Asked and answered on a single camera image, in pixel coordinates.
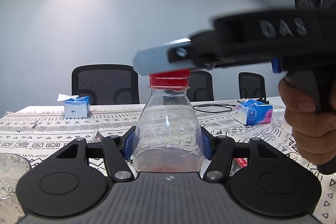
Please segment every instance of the human hand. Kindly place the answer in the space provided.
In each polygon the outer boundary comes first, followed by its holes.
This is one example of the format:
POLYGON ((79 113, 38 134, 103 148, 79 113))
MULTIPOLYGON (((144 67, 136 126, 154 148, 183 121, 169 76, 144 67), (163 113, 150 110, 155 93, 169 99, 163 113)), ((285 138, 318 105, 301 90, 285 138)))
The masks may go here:
MULTIPOLYGON (((291 87, 285 79, 280 81, 278 89, 286 106, 285 119, 293 127, 300 155, 317 165, 333 159, 336 156, 336 115, 315 113, 313 98, 291 87)), ((330 103, 336 109, 336 81, 330 103)))

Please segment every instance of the red bottle cap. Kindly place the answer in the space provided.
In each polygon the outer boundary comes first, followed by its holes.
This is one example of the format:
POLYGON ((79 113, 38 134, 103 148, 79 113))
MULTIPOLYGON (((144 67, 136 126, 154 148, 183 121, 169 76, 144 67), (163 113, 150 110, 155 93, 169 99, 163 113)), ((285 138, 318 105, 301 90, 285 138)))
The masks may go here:
POLYGON ((189 88, 190 70, 175 70, 149 76, 150 88, 185 90, 189 88))

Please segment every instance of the chair backrest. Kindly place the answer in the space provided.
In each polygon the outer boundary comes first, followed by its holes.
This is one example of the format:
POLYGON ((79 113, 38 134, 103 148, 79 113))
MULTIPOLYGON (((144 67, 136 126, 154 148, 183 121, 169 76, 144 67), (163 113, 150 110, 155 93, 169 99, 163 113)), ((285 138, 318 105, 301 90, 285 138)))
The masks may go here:
POLYGON ((238 76, 240 98, 266 97, 265 79, 262 75, 241 72, 238 76))
POLYGON ((72 95, 92 105, 139 104, 138 74, 127 65, 87 65, 72 72, 72 95))
POLYGON ((197 70, 190 72, 190 89, 187 97, 191 102, 213 101, 212 76, 209 72, 197 70))

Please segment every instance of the plastic bottle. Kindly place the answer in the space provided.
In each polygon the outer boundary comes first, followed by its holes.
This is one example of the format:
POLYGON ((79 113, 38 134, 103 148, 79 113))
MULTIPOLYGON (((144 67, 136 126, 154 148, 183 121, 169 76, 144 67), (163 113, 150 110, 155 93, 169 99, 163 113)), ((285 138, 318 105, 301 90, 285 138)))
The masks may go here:
POLYGON ((152 96, 137 124, 133 163, 138 172, 197 172, 203 159, 199 122, 186 96, 189 70, 150 75, 152 96))

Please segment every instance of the table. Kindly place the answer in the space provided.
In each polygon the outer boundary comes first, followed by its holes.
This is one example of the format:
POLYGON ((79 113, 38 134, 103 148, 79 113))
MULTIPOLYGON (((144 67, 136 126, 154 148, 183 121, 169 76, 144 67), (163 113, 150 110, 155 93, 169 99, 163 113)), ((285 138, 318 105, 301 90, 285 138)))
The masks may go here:
MULTIPOLYGON (((315 165, 303 159, 296 151, 292 135, 283 128, 285 106, 280 97, 268 98, 273 105, 273 119, 269 124, 245 126, 233 119, 233 111, 219 114, 196 112, 199 123, 213 135, 226 135, 236 142, 248 142, 258 137, 270 143, 299 164, 314 173, 322 184, 322 196, 314 212, 325 224, 336 221, 336 175, 325 176, 315 165)), ((237 104, 237 100, 203 103, 237 104)), ((0 119, 0 153, 15 153, 26 157, 33 167, 49 155, 71 142, 83 137, 91 142, 93 131, 99 128, 104 135, 123 135, 137 124, 145 105, 91 106, 87 119, 64 118, 63 106, 29 106, 16 113, 8 113, 0 119)), ((90 159, 90 166, 106 174, 102 159, 90 159)))

